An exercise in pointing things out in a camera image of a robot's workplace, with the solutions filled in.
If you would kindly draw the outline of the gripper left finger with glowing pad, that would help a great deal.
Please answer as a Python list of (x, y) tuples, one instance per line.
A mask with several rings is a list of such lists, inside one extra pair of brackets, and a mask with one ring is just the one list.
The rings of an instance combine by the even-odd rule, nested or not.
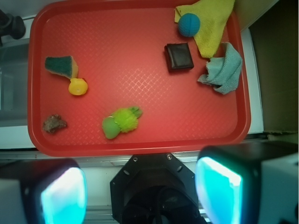
[(2, 224), (81, 224), (86, 208), (86, 177), (73, 159), (23, 160), (0, 167)]

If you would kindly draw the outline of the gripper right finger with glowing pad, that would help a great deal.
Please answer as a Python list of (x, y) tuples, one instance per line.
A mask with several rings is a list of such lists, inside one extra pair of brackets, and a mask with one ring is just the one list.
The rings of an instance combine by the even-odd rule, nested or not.
[(213, 224), (296, 224), (299, 146), (282, 141), (207, 146), (198, 156), (195, 187)]

